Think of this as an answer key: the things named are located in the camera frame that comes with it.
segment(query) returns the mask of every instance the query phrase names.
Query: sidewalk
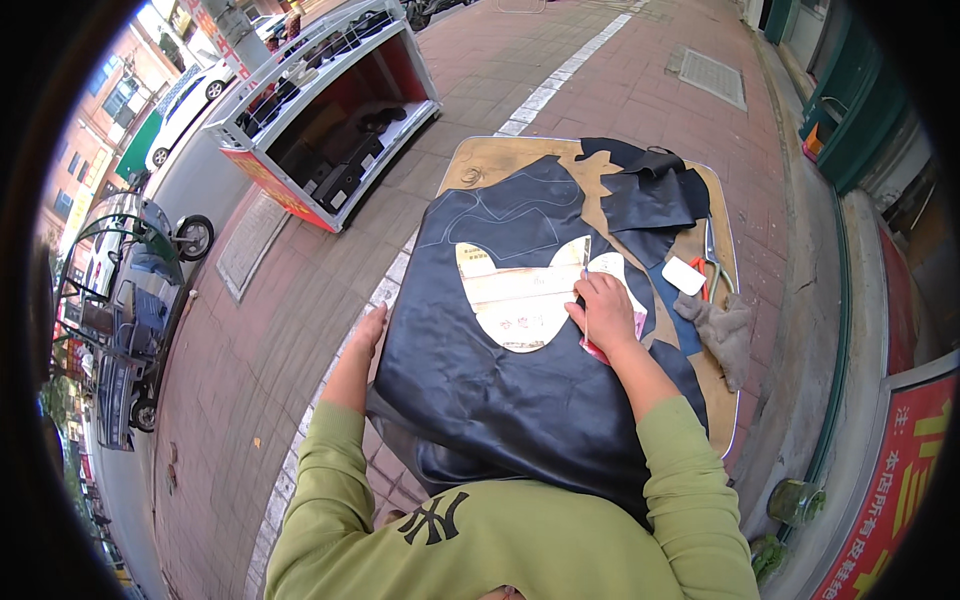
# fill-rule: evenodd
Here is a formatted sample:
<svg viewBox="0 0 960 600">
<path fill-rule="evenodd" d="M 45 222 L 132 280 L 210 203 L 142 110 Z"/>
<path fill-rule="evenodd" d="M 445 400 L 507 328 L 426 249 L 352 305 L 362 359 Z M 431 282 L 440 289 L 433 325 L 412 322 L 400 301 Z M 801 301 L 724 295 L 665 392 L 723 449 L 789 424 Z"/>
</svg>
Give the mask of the sidewalk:
<svg viewBox="0 0 960 600">
<path fill-rule="evenodd" d="M 508 10 L 521 4 L 503 0 Z M 500 130 L 548 76 L 618 17 L 622 27 L 522 134 L 661 145 L 717 172 L 742 292 L 756 308 L 751 378 L 727 459 L 732 466 L 766 377 L 786 264 L 778 131 L 735 6 L 587 0 L 506 14 L 480 2 L 418 36 L 444 98 L 443 116 L 401 156 L 348 230 L 334 235 L 290 219 L 237 306 L 213 265 L 254 201 L 254 188 L 207 259 L 196 285 L 200 297 L 174 341 L 156 434 L 156 539 L 179 597 L 254 597 L 262 589 L 263 567 L 293 491 L 291 448 L 352 325 L 371 301 L 392 301 L 406 266 L 404 249 L 457 145 Z M 742 71 L 748 111 L 666 71 L 677 44 Z M 179 454 L 172 494 L 165 481 L 170 443 Z M 377 522 L 389 509 L 410 510 L 423 500 L 416 481 L 369 427 L 364 452 Z"/>
</svg>

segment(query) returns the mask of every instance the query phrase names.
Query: glass jar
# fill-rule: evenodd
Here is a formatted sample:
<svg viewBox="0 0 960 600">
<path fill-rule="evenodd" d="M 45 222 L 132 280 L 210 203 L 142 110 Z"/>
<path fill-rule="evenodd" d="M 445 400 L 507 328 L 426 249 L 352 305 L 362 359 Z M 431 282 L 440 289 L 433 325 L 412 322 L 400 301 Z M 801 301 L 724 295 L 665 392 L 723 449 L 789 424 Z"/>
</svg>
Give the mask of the glass jar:
<svg viewBox="0 0 960 600">
<path fill-rule="evenodd" d="M 827 493 L 814 483 L 780 481 L 767 501 L 767 515 L 792 527 L 806 525 L 824 508 Z"/>
<path fill-rule="evenodd" d="M 750 565 L 756 584 L 763 584 L 780 575 L 786 559 L 786 546 L 776 536 L 767 534 L 750 543 Z"/>
</svg>

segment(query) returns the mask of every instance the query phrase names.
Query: black leather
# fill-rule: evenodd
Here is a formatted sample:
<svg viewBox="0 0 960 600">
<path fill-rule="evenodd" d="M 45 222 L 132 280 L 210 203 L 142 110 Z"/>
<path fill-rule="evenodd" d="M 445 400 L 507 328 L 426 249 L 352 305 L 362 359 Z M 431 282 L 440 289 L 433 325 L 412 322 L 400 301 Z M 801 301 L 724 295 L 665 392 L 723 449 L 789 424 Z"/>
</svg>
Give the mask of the black leather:
<svg viewBox="0 0 960 600">
<path fill-rule="evenodd" d="M 585 137 L 580 145 L 584 153 L 577 160 L 607 150 L 611 163 L 623 167 L 620 173 L 600 177 L 611 191 L 600 205 L 611 235 L 644 267 L 654 268 L 681 229 L 692 228 L 697 219 L 709 215 L 709 191 L 703 178 L 669 150 L 640 150 L 607 137 Z"/>
<path fill-rule="evenodd" d="M 454 255 L 462 240 L 495 256 L 498 268 L 545 267 L 560 245 L 585 234 L 598 255 L 609 244 L 580 219 L 583 199 L 557 157 L 545 156 L 496 185 L 449 190 L 432 203 L 396 301 L 369 410 L 385 430 L 383 420 L 399 426 L 390 433 L 393 443 L 385 436 L 387 445 L 406 453 L 401 460 L 414 465 L 429 491 L 528 477 L 608 498 L 648 526 L 643 484 L 650 473 L 615 373 L 580 348 L 581 332 L 570 320 L 539 350 L 498 345 L 476 321 Z M 652 329 L 650 282 L 631 265 L 627 279 Z M 665 366 L 681 389 L 693 390 L 696 377 L 689 380 L 693 370 L 678 354 L 664 352 Z M 706 424 L 703 397 L 691 393 L 690 401 Z"/>
</svg>

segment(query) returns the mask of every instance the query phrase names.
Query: rag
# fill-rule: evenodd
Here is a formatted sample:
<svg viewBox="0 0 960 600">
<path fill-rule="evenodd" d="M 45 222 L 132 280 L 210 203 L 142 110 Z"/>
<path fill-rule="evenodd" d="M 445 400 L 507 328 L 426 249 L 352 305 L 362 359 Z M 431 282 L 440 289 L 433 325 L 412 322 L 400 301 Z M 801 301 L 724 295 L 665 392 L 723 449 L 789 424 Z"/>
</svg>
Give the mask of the rag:
<svg viewBox="0 0 960 600">
<path fill-rule="evenodd" d="M 727 294 L 727 310 L 723 310 L 680 293 L 673 308 L 693 322 L 700 341 L 720 363 L 727 377 L 727 389 L 736 392 L 743 387 L 750 368 L 750 306 L 739 294 Z"/>
</svg>

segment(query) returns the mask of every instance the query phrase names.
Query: red scissors handle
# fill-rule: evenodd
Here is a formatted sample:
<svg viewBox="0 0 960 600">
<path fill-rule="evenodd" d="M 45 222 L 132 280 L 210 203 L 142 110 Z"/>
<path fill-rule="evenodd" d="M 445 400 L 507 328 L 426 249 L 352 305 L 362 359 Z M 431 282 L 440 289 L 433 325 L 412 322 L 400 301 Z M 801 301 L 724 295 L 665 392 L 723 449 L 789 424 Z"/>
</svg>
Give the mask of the red scissors handle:
<svg viewBox="0 0 960 600">
<path fill-rule="evenodd" d="M 707 270 L 705 269 L 705 267 L 707 266 L 707 262 L 706 260 L 704 260 L 702 256 L 697 256 L 696 258 L 694 258 L 693 260 L 691 260 L 686 264 L 696 269 L 697 272 L 700 273 L 700 275 L 704 277 L 707 276 Z M 704 281 L 704 285 L 700 288 L 700 295 L 704 300 L 709 301 L 710 295 L 709 295 L 709 291 L 707 290 L 707 283 L 705 281 Z"/>
</svg>

